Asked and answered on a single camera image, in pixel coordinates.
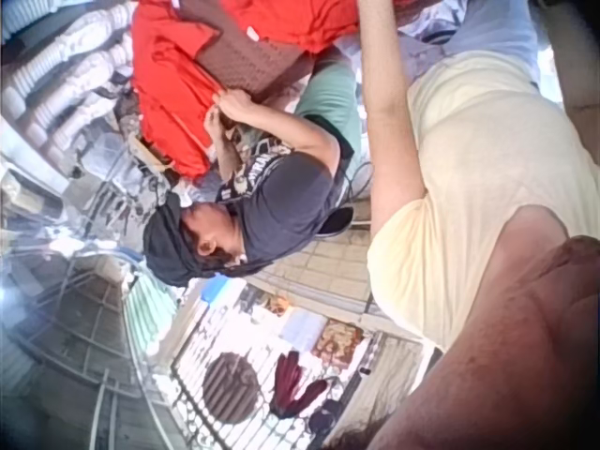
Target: tiled wall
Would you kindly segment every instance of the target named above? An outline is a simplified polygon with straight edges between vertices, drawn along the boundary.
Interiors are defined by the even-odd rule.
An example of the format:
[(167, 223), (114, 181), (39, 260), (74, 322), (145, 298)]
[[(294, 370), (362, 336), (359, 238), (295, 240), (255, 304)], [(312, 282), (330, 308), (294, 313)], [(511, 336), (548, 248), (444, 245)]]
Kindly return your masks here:
[(369, 232), (350, 231), (315, 241), (265, 272), (320, 291), (367, 301), (369, 239)]

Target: cream shirt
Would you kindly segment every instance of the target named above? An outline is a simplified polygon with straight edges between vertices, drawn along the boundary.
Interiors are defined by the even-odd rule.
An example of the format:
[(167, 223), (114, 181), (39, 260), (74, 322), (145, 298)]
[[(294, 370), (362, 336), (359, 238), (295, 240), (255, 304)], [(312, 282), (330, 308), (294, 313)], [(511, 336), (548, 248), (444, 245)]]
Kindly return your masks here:
[(382, 310), (447, 349), (519, 207), (545, 206), (569, 235), (600, 238), (600, 169), (517, 59), (446, 59), (411, 87), (409, 105), (427, 196), (375, 236), (368, 270)]

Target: metal grille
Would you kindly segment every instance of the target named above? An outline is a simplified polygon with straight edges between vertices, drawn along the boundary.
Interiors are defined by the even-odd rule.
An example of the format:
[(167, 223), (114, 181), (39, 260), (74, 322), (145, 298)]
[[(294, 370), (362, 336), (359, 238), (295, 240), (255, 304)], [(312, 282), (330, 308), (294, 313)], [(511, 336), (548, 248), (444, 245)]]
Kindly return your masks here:
[[(291, 345), (280, 339), (268, 325), (253, 320), (241, 310), (241, 306), (242, 302), (237, 302), (232, 306), (208, 309), (173, 361), (172, 378), (178, 392), (173, 407), (182, 414), (187, 424), (187, 446), (224, 450), (306, 449), (313, 439), (308, 430), (309, 416), (326, 398), (339, 400), (342, 397), (354, 370), (341, 371), (311, 354), (302, 354), (300, 365), (304, 373), (300, 392), (319, 379), (328, 380), (329, 388), (299, 417), (278, 420), (269, 412), (269, 401), (273, 395), (278, 357), (287, 353)], [(359, 353), (365, 352), (368, 341), (366, 338), (361, 344), (362, 351), (355, 353), (355, 359), (361, 357)], [(206, 370), (211, 362), (228, 352), (246, 358), (256, 371), (261, 388), (254, 412), (238, 425), (219, 422), (204, 402), (205, 397), (216, 394), (203, 391)], [(227, 408), (236, 406), (228, 404)]]

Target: orange garment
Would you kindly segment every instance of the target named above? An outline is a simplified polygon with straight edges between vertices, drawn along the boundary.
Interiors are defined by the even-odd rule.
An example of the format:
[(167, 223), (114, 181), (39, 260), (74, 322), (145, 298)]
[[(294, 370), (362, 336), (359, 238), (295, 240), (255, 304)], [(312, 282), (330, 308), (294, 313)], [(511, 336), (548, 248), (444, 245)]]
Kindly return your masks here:
[[(400, 7), (421, 0), (395, 0)], [(358, 31), (356, 0), (221, 0), (237, 24), (251, 26), (259, 39), (296, 44), (318, 53)]]
[(218, 83), (194, 57), (217, 31), (181, 22), (170, 0), (141, 0), (131, 25), (133, 87), (140, 96), (142, 134), (175, 169), (195, 178), (210, 162), (204, 148), (211, 140), (203, 127)]

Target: red clothing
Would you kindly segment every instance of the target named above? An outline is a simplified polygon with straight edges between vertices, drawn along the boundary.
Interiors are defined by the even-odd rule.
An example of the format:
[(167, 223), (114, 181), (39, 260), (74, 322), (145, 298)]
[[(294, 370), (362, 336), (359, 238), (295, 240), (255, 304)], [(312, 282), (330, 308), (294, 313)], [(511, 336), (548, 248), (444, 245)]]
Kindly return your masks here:
[(144, 138), (171, 157), (182, 175), (205, 174), (210, 163), (203, 149), (211, 140), (203, 120), (219, 85), (193, 58), (217, 32), (181, 22), (170, 0), (141, 0), (131, 33)]
[[(395, 0), (401, 7), (421, 0)], [(221, 0), (244, 30), (260, 39), (296, 44), (318, 53), (358, 31), (356, 0)]]

